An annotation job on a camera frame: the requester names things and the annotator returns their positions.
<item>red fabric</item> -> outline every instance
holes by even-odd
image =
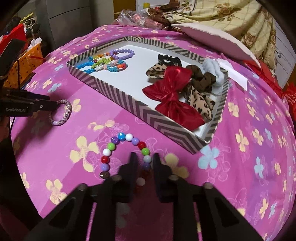
[[[10,40],[12,39],[19,39],[24,42],[26,42],[23,51],[25,51],[28,48],[27,44],[27,38],[24,30],[24,25],[20,23],[18,26],[16,26],[8,35],[4,35],[3,39],[0,43],[0,54],[3,53],[6,46],[9,44]]]
[[[193,131],[205,122],[190,105],[180,102],[178,93],[190,82],[191,70],[179,66],[169,66],[163,80],[145,87],[143,93],[150,99],[160,101],[155,108],[181,126]]]
[[[254,61],[244,61],[246,65],[248,65],[254,73],[256,73],[261,79],[263,79],[270,88],[273,89],[273,91],[280,97],[281,99],[284,98],[284,93],[281,87],[279,86],[276,78],[274,78],[268,68],[268,66],[259,60],[261,68],[258,67],[258,65]]]
[[[296,87],[293,83],[289,85],[284,94],[288,101],[290,115],[296,121]]]

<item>bedsheet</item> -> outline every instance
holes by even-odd
[[[230,80],[227,104],[212,142],[192,155],[70,75],[69,59],[127,35],[168,42],[207,58],[224,57],[180,33],[119,25],[102,26],[49,54],[26,89],[52,100],[68,99],[73,105],[71,117],[56,127],[48,123],[47,112],[37,112],[16,118],[12,128],[20,175],[40,215],[46,216],[79,183],[103,181],[99,177],[102,150],[110,137],[122,131],[145,141],[174,174],[196,185],[213,183],[264,240],[272,240],[295,198],[296,144],[287,101],[279,99],[256,74],[229,59],[248,78],[248,90],[243,92]],[[55,118],[64,111],[59,108]],[[111,175],[132,151],[141,159],[133,145],[117,147],[111,157]],[[157,201],[152,176],[132,203],[117,205],[116,219],[118,241],[172,240],[172,205]]]

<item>red satin hair bow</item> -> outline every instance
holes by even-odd
[[[169,66],[163,80],[143,89],[152,100],[160,101],[156,110],[171,118],[181,126],[193,131],[205,122],[201,115],[190,105],[179,101],[179,92],[189,83],[191,70],[179,66]]]

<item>purple bead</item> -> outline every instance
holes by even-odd
[[[134,137],[133,139],[131,139],[131,143],[134,146],[137,146],[139,144],[139,142],[140,142],[139,138]]]
[[[145,171],[149,171],[150,168],[151,168],[150,163],[145,162],[145,163],[143,164],[143,169],[144,169]]]
[[[111,142],[114,143],[115,145],[119,144],[119,139],[117,137],[112,137]]]
[[[109,171],[109,169],[110,169],[110,166],[109,166],[108,164],[106,164],[106,163],[102,163],[102,164],[101,164],[101,170],[102,170],[102,171],[107,172],[107,171]]]

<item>beige floral blanket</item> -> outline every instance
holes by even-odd
[[[256,0],[179,0],[179,3],[178,10],[163,14],[170,23],[199,22],[221,29],[275,69],[275,22]]]

